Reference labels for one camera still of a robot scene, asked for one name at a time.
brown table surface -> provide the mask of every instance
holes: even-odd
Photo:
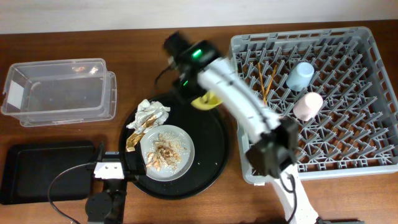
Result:
[[[362,21],[181,29],[192,40],[209,39],[228,52],[234,35],[266,32],[367,26],[374,35],[395,90],[398,90],[398,22]],[[112,121],[23,128],[19,121],[0,116],[0,174],[13,144],[88,139],[117,151],[119,135],[129,114],[145,98],[166,92],[176,73],[165,75],[159,90],[154,78],[167,66],[162,44],[176,29],[108,30],[51,34],[0,35],[0,86],[16,62],[103,58],[116,74],[118,105]],[[283,217],[272,186],[254,187],[242,178],[235,122],[226,115],[232,155],[219,179],[206,191],[184,200],[160,200],[132,183],[127,187],[125,223],[251,223]],[[398,222],[398,173],[303,182],[314,209],[324,220],[359,219],[366,223]],[[85,201],[56,202],[65,213],[86,223]],[[69,223],[48,203],[0,206],[1,223]]]

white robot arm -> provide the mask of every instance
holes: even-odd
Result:
[[[164,48],[173,57],[180,78],[174,87],[181,98],[191,101],[211,90],[229,112],[244,126],[255,145],[245,152],[251,165],[261,175],[271,175],[289,223],[317,222],[314,211],[299,179],[293,146],[297,130],[279,120],[279,115],[254,96],[238,78],[227,58],[208,42],[190,45],[179,33],[166,40]]]

gray dish rack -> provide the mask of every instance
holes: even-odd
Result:
[[[397,99],[368,28],[237,35],[229,57],[260,99],[256,64],[261,63],[265,87],[278,65],[267,105],[300,126],[296,155],[302,180],[398,171]],[[308,88],[295,92],[284,84],[299,62],[311,63],[315,74]],[[321,111],[307,122],[298,120],[293,105],[312,91],[324,99]],[[244,156],[251,142],[239,124],[238,141],[245,181],[264,184],[268,177],[256,175]]]

black round tray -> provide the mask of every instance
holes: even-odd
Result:
[[[140,175],[134,184],[143,192],[162,199],[183,199],[199,194],[216,181],[228,160],[228,132],[220,113],[217,109],[200,111],[190,104],[182,105],[172,94],[152,100],[171,108],[164,124],[180,127],[189,134],[195,146],[195,158],[191,168],[176,180],[160,182]],[[139,144],[134,152],[126,152],[126,140],[134,132],[126,125],[134,121],[136,111],[128,117],[119,139],[119,151],[125,153],[130,169],[137,169],[143,163]]]

gold wrapper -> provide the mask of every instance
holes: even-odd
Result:
[[[151,127],[158,117],[156,115],[152,115],[148,120],[141,125],[141,127],[134,131],[132,135],[126,141],[126,150],[127,152],[134,152],[136,150],[135,146],[139,141],[144,137],[145,133],[144,130],[148,127]]]

